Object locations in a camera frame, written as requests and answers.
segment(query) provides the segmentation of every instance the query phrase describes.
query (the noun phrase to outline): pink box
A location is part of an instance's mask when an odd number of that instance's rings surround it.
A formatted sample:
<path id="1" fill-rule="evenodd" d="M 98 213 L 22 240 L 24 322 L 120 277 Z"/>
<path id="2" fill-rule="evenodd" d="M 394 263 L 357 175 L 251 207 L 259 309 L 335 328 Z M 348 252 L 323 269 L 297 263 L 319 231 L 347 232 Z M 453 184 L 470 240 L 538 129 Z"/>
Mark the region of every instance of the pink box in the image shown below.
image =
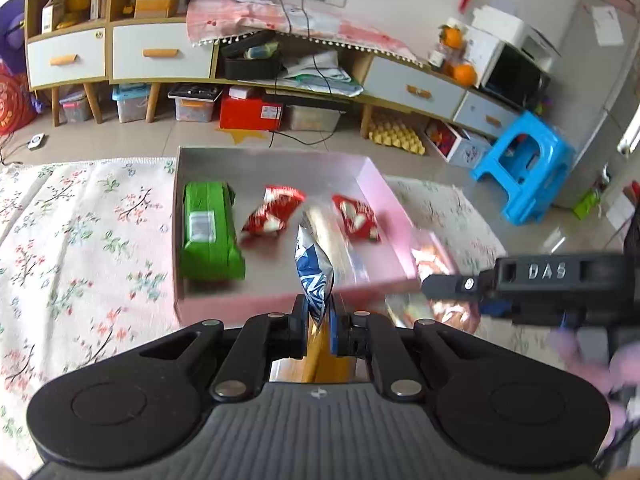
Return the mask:
<path id="1" fill-rule="evenodd" d="M 183 196 L 191 181 L 224 181 L 235 191 L 233 216 L 246 263 L 244 281 L 192 282 L 181 277 Z M 419 290 L 410 252 L 412 222 L 369 158 L 319 150 L 180 148 L 174 184 L 173 254 L 175 311 L 183 326 L 219 319 L 232 328 L 258 314 L 288 313 L 296 295 L 303 292 L 294 260 L 302 207 L 277 238 L 256 240 L 240 232 L 246 218 L 262 203 L 264 186 L 269 184 L 296 187 L 306 193 L 307 203 L 329 207 L 331 196 L 339 193 L 364 200 L 373 208 L 382 241 L 353 243 L 367 276 L 351 276 L 334 286 L 334 292 L 341 293 L 353 308 L 366 308 L 385 294 Z"/>

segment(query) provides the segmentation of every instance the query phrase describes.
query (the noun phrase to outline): orange fruit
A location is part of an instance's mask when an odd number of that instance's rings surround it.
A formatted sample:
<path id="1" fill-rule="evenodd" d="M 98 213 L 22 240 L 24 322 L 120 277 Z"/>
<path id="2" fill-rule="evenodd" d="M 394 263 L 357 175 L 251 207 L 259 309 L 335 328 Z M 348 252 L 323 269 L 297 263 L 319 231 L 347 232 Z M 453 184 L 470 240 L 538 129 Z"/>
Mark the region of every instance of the orange fruit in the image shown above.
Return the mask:
<path id="1" fill-rule="evenodd" d="M 465 63 L 453 67 L 453 79 L 461 86 L 473 86 L 476 84 L 478 74 L 472 65 Z"/>
<path id="2" fill-rule="evenodd" d="M 440 43 L 455 50 L 462 48 L 463 37 L 459 28 L 443 25 L 440 27 Z"/>

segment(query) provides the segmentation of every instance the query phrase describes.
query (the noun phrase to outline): red box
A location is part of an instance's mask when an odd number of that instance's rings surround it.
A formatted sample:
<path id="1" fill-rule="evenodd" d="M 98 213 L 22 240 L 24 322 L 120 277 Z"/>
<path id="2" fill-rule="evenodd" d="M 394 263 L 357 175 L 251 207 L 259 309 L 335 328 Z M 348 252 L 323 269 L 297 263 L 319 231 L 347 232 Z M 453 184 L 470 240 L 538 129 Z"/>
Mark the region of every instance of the red box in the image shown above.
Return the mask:
<path id="1" fill-rule="evenodd" d="M 265 103 L 259 97 L 234 99 L 225 93 L 220 107 L 220 128 L 229 130 L 277 130 L 282 105 Z"/>

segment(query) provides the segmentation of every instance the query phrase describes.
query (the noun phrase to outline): white drawer unit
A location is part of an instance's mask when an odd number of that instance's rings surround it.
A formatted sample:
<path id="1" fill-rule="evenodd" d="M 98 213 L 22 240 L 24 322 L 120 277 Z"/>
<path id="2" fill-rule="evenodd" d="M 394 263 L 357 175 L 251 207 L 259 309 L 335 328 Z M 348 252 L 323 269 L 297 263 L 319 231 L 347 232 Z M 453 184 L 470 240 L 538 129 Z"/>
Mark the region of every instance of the white drawer unit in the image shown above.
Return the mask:
<path id="1" fill-rule="evenodd" d="M 185 23 L 114 27 L 111 79 L 208 79 L 212 56 L 213 44 L 191 46 Z"/>
<path id="2" fill-rule="evenodd" d="M 104 28 L 81 30 L 27 45 L 31 88 L 106 78 Z"/>
<path id="3" fill-rule="evenodd" d="M 367 94 L 450 119 L 465 89 L 421 70 L 376 56 L 364 81 Z"/>
<path id="4" fill-rule="evenodd" d="M 517 112 L 467 92 L 453 120 L 489 136 L 500 137 L 517 118 Z"/>

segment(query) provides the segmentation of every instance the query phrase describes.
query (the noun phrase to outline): red snack packet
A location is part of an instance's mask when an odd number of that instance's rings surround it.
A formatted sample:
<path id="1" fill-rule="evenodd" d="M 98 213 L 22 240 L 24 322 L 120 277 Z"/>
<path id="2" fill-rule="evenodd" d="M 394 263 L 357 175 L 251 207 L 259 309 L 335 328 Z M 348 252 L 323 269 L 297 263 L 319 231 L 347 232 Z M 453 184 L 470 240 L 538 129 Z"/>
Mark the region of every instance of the red snack packet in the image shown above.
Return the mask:
<path id="1" fill-rule="evenodd" d="M 266 186 L 262 205 L 249 215 L 242 231 L 252 234 L 282 231 L 305 198 L 306 195 L 294 187 Z"/>
<path id="2" fill-rule="evenodd" d="M 334 195 L 332 200 L 342 215 L 349 238 L 380 241 L 378 222 L 369 205 L 343 195 Z"/>

